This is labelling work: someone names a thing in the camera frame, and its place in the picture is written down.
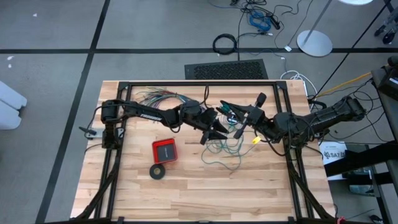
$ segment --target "white stand base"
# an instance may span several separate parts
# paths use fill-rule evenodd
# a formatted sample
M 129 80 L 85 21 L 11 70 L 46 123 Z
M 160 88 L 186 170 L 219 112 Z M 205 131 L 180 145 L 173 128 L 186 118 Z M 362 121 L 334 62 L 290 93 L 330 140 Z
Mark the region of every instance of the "white stand base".
M 300 47 L 304 53 L 314 57 L 323 57 L 330 54 L 333 49 L 333 44 L 327 35 L 319 31 L 312 31 L 311 36 L 304 44 L 304 40 L 309 32 L 309 30 L 305 30 L 297 36 L 298 47 Z

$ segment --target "metal pole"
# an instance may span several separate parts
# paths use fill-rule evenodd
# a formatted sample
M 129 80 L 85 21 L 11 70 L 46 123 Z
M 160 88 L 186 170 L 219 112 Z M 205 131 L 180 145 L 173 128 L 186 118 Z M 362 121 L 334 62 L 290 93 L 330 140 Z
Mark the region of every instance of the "metal pole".
M 303 45 L 304 45 L 305 43 L 307 43 L 307 40 L 308 40 L 308 38 L 310 38 L 310 35 L 311 35 L 312 31 L 313 31 L 313 30 L 316 28 L 316 26 L 318 25 L 318 23 L 319 23 L 319 21 L 321 20 L 322 16 L 324 15 L 324 13 L 326 12 L 326 10 L 328 9 L 330 3 L 331 3 L 331 0 L 329 0 L 328 3 L 326 3 L 326 6 L 323 8 L 321 14 L 318 16 L 317 21 L 315 21 L 315 23 L 314 23 L 314 25 L 312 26 L 310 32 L 308 33 L 307 37 L 305 38 Z

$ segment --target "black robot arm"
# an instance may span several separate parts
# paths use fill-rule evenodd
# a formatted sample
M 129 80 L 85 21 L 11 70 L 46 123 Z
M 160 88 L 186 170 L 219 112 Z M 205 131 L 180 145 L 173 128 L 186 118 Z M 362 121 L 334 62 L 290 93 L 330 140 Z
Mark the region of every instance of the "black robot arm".
M 265 100 L 265 94 L 260 93 L 254 106 L 239 106 L 221 101 L 222 106 L 217 110 L 225 115 L 232 111 L 243 125 L 234 138 L 240 138 L 246 126 L 250 126 L 270 142 L 278 143 L 283 137 L 290 136 L 291 145 L 300 147 L 313 138 L 328 133 L 329 127 L 342 121 L 359 121 L 366 113 L 357 99 L 346 96 L 333 106 L 305 116 L 283 112 L 270 119 L 261 109 Z
M 123 108 L 122 115 L 118 115 L 118 106 Z M 158 121 L 173 132 L 178 132 L 173 129 L 179 129 L 185 123 L 203 132 L 201 144 L 205 144 L 208 139 L 226 139 L 226 136 L 221 133 L 228 133 L 228 130 L 216 118 L 217 114 L 214 108 L 204 109 L 195 100 L 168 110 L 151 108 L 135 101 L 107 100 L 102 103 L 101 109 L 101 121 L 105 124 L 102 147 L 117 149 L 120 146 L 120 142 L 116 124 L 132 117 Z

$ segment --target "white cable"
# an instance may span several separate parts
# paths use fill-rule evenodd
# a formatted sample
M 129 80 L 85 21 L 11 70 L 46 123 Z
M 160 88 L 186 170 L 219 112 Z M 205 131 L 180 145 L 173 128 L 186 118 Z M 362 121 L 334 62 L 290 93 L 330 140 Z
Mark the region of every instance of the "white cable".
M 305 75 L 300 74 L 298 71 L 289 70 L 289 71 L 283 73 L 283 74 L 280 76 L 280 79 L 283 79 L 283 77 L 284 77 L 286 74 L 291 73 L 291 72 L 296 73 L 294 76 L 292 76 L 292 77 L 290 78 L 291 80 L 303 80 L 303 82 L 304 82 L 304 88 L 305 88 L 305 94 L 307 95 L 307 97 L 308 97 L 308 92 L 307 92 L 307 85 L 305 84 L 306 81 L 309 82 L 309 83 L 311 84 L 313 90 L 315 91 L 315 94 L 318 93 L 317 89 L 315 88 L 315 85 L 311 82 L 311 80 L 309 80 Z

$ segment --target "yellow clip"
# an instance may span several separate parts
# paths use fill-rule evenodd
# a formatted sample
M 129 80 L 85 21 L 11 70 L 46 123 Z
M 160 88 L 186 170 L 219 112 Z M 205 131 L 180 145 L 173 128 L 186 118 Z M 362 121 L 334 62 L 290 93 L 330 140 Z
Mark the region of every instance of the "yellow clip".
M 252 141 L 253 144 L 257 144 L 261 141 L 261 138 L 259 136 L 255 137 Z

